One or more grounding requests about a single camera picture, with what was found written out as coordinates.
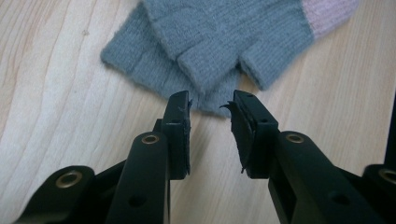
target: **bolt hole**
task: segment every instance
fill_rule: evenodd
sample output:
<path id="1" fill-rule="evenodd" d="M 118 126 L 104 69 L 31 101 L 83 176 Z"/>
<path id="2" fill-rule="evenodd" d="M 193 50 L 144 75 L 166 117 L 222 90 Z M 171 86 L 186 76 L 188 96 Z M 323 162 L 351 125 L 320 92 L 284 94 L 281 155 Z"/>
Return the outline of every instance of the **bolt hole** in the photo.
<path id="1" fill-rule="evenodd" d="M 160 140 L 160 138 L 157 135 L 147 135 L 142 138 L 142 142 L 144 144 L 154 144 L 154 143 L 158 142 L 159 140 Z"/>
<path id="2" fill-rule="evenodd" d="M 350 204 L 348 197 L 340 192 L 333 191 L 329 194 L 329 197 L 335 203 L 338 203 L 341 205 L 349 205 Z"/>
<path id="3" fill-rule="evenodd" d="M 128 203 L 131 207 L 140 207 L 143 204 L 145 204 L 146 202 L 146 197 L 142 197 L 142 196 L 132 196 Z"/>
<path id="4" fill-rule="evenodd" d="M 288 139 L 292 143 L 302 143 L 304 141 L 304 139 L 300 135 L 294 133 L 288 134 L 286 136 L 286 139 Z"/>
<path id="5" fill-rule="evenodd" d="M 379 175 L 392 184 L 396 184 L 396 172 L 389 169 L 379 170 Z"/>
<path id="6" fill-rule="evenodd" d="M 70 188 L 74 185 L 76 185 L 82 178 L 82 173 L 79 171 L 70 171 L 65 173 L 64 175 L 61 175 L 57 180 L 56 180 L 56 187 L 60 189 L 67 189 Z"/>

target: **wood grain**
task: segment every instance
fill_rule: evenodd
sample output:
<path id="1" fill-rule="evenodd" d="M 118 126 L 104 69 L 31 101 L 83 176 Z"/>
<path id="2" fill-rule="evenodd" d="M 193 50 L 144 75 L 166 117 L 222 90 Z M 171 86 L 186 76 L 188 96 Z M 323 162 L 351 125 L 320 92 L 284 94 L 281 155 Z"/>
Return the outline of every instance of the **wood grain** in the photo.
<path id="1" fill-rule="evenodd" d="M 105 68 L 99 53 L 136 0 L 0 1 L 0 223 L 53 172 L 122 161 L 166 101 Z M 360 175 L 384 158 L 396 88 L 396 2 L 362 0 L 268 91 L 280 129 L 310 136 Z M 172 223 L 278 223 L 266 180 L 240 174 L 228 119 L 191 113 L 191 176 L 172 183 Z"/>

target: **metal screw hole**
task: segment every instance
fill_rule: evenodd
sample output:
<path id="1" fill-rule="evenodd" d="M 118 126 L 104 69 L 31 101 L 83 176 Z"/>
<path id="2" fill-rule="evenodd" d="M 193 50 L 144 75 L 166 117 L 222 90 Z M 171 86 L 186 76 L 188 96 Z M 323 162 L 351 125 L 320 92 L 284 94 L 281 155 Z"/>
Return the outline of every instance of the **metal screw hole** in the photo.
<path id="1" fill-rule="evenodd" d="M 56 187 L 60 189 L 67 189 L 70 188 L 74 185 L 76 185 L 82 178 L 82 173 L 79 171 L 70 171 L 67 172 L 64 175 L 61 175 L 57 180 L 56 180 Z"/>
<path id="2" fill-rule="evenodd" d="M 379 170 L 379 175 L 388 182 L 396 185 L 396 172 L 389 169 Z"/>
<path id="3" fill-rule="evenodd" d="M 292 143 L 302 143 L 304 141 L 304 139 L 300 135 L 295 133 L 290 133 L 286 135 L 286 139 L 288 139 Z"/>
<path id="4" fill-rule="evenodd" d="M 153 134 L 147 135 L 142 138 L 142 142 L 144 144 L 154 144 L 158 141 L 160 141 L 160 138 L 157 135 L 153 135 Z"/>

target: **wooden surface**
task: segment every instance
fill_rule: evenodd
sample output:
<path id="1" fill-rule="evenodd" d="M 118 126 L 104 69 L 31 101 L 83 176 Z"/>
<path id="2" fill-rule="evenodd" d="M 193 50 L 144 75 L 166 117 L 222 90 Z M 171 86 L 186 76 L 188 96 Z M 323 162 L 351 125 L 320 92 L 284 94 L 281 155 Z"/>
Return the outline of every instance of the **wooden surface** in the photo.
<path id="1" fill-rule="evenodd" d="M 99 53 L 135 0 L 0 1 L 0 223 L 68 165 L 99 173 L 128 155 L 166 101 L 106 69 Z M 396 86 L 396 2 L 363 0 L 270 90 L 280 130 L 310 136 L 360 175 L 382 162 Z M 266 180 L 241 175 L 228 119 L 191 113 L 191 176 L 172 182 L 172 223 L 277 223 Z"/>

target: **knitted glove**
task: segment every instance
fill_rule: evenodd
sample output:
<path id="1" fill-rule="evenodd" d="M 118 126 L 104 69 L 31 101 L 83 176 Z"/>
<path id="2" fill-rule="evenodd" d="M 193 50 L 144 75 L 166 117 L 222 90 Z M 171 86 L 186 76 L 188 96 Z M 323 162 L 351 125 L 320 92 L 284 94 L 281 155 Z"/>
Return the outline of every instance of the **knitted glove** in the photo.
<path id="1" fill-rule="evenodd" d="M 198 93 L 177 63 L 166 57 L 152 33 L 146 10 L 141 4 L 103 49 L 101 59 L 162 97 L 169 98 L 175 92 L 189 91 L 193 109 L 221 116 L 228 116 L 228 112 L 219 109 L 219 105 L 232 99 L 233 90 L 237 89 L 239 82 L 239 74 L 234 69 L 211 92 Z"/>
<path id="2" fill-rule="evenodd" d="M 144 0 L 171 59 L 199 92 L 239 62 L 266 89 L 317 38 L 346 21 L 359 0 Z"/>

